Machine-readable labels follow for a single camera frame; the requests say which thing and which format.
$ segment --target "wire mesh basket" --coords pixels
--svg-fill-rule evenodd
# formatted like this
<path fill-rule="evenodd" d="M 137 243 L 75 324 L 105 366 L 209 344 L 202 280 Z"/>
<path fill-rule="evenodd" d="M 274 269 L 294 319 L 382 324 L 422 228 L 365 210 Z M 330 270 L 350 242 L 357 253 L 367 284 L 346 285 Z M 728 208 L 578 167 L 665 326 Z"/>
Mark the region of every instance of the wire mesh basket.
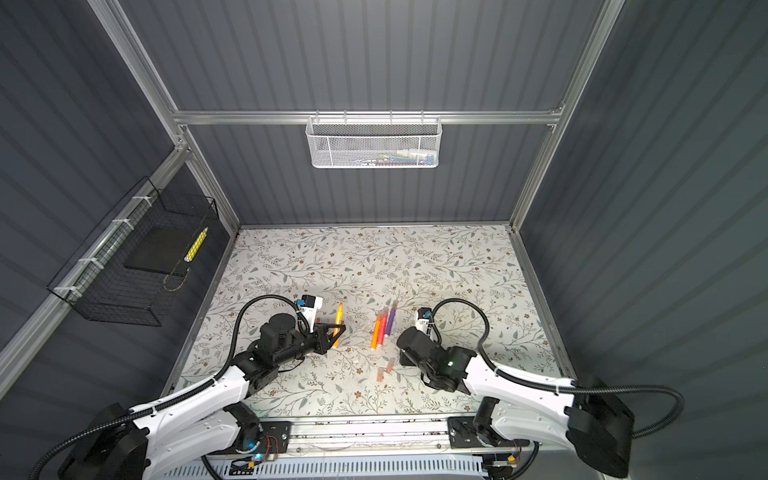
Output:
<path fill-rule="evenodd" d="M 70 284 L 61 284 L 62 269 L 48 290 L 88 320 L 160 326 L 217 220 L 212 198 L 153 190 L 113 220 L 117 228 L 92 256 L 77 260 Z"/>
<path fill-rule="evenodd" d="M 306 139 L 318 168 L 434 168 L 442 125 L 421 123 L 324 123 L 310 118 Z"/>

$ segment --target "yellow object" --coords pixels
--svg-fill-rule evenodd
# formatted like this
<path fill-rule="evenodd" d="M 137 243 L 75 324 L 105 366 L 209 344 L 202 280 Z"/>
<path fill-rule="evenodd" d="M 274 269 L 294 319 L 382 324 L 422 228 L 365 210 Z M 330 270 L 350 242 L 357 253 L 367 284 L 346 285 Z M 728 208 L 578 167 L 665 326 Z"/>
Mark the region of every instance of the yellow object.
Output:
<path fill-rule="evenodd" d="M 339 303 L 339 311 L 336 312 L 336 325 L 341 325 L 342 318 L 344 317 L 344 302 Z M 333 329 L 333 335 L 336 335 L 339 329 Z M 339 346 L 339 340 L 335 341 L 333 348 Z"/>
<path fill-rule="evenodd" d="M 373 338 L 371 339 L 371 350 L 376 349 L 376 340 L 379 339 L 379 329 L 382 327 L 382 316 L 376 316 L 376 326 L 373 328 Z"/>
<path fill-rule="evenodd" d="M 192 259 L 195 256 L 195 253 L 200 249 L 200 245 L 203 244 L 203 240 L 205 240 L 205 236 L 208 235 L 208 227 L 203 228 L 203 231 L 200 232 L 200 235 L 197 236 L 197 240 L 194 241 L 192 244 L 192 247 L 190 248 L 190 251 L 187 252 L 187 256 L 184 258 L 185 262 L 191 262 Z"/>

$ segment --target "gray wall panel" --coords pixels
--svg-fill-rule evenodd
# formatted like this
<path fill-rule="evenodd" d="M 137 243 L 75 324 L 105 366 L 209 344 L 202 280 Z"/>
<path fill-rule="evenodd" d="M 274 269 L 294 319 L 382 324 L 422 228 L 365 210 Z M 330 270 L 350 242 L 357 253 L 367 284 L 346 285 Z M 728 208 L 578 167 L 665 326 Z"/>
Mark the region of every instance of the gray wall panel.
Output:
<path fill-rule="evenodd" d="M 87 2 L 0 2 L 0 346 L 171 148 Z"/>
<path fill-rule="evenodd" d="M 193 126 L 244 224 L 509 220 L 547 127 L 446 126 L 440 165 L 312 166 L 303 127 Z"/>
<path fill-rule="evenodd" d="M 185 167 L 167 189 L 201 194 Z M 105 406 L 119 402 L 128 407 L 161 393 L 228 240 L 221 223 L 209 230 L 161 327 L 89 322 L 74 312 L 67 315 L 0 400 L 3 478 L 26 478 L 45 451 L 81 431 Z M 55 478 L 65 456 L 54 459 L 43 478 Z"/>
<path fill-rule="evenodd" d="M 187 110 L 556 108 L 598 0 L 172 2 L 124 9 Z"/>
<path fill-rule="evenodd" d="M 574 364 L 687 398 L 634 443 L 633 478 L 766 467 L 766 20 L 765 2 L 628 2 L 523 225 Z M 625 400 L 638 425 L 669 408 Z"/>

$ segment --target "yellow marker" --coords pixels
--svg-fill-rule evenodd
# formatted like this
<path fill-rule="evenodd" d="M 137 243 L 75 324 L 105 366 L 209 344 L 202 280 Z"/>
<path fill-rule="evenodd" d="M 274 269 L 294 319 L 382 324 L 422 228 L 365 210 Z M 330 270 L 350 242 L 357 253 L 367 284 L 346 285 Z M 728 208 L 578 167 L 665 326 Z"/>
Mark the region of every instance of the yellow marker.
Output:
<path fill-rule="evenodd" d="M 336 325 L 341 325 L 342 317 L 344 317 L 344 302 L 339 303 L 339 311 L 336 312 Z M 333 335 L 336 335 L 339 329 L 333 329 Z M 339 339 L 333 344 L 333 348 L 339 346 Z"/>
<path fill-rule="evenodd" d="M 184 258 L 185 262 L 189 263 L 192 261 L 195 253 L 197 253 L 197 251 L 200 249 L 200 245 L 203 244 L 203 240 L 205 240 L 206 235 L 208 235 L 208 227 L 203 228 L 203 231 L 200 232 L 200 235 L 197 236 L 197 240 L 194 241 L 190 251 L 187 252 L 187 256 Z"/>

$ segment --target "floral tablecloth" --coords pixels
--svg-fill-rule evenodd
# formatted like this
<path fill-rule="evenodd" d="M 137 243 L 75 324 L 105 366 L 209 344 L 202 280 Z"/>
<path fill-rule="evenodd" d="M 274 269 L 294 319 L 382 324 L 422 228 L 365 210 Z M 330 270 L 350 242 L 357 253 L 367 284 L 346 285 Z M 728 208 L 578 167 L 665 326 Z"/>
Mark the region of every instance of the floral tablecloth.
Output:
<path fill-rule="evenodd" d="M 478 399 L 425 387 L 416 367 L 400 366 L 397 336 L 420 306 L 458 296 L 479 305 L 491 322 L 486 350 L 500 363 L 558 375 L 515 252 L 503 225 L 243 230 L 187 358 L 180 386 L 216 372 L 227 354 L 237 312 L 264 293 L 295 299 L 321 296 L 319 317 L 333 322 L 344 302 L 347 331 L 325 356 L 309 355 L 292 372 L 246 402 L 261 416 L 474 412 Z M 398 302 L 392 336 L 370 349 L 376 311 Z M 259 336 L 270 316 L 290 309 L 253 305 L 238 345 Z M 475 348 L 482 320 L 466 306 L 446 305 L 436 322 L 443 346 Z"/>

